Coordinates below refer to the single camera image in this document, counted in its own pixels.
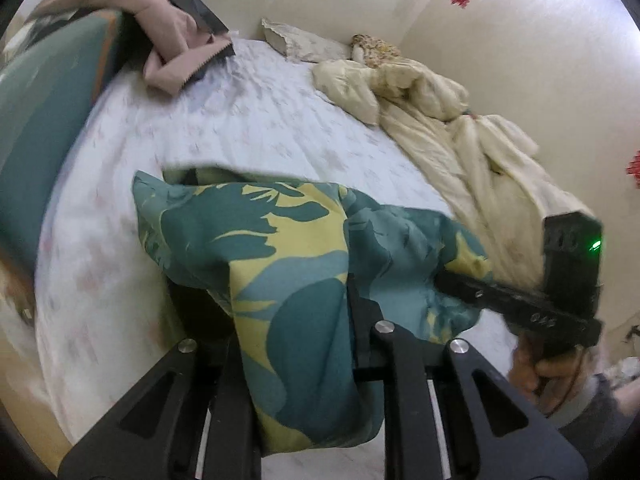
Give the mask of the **right hand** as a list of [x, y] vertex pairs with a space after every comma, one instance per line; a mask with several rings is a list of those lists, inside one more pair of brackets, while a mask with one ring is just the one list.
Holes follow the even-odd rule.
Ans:
[[542, 350], [544, 342], [540, 338], [521, 333], [508, 379], [542, 414], [551, 416], [585, 387], [593, 375], [598, 348], [577, 346], [548, 359], [541, 356]]

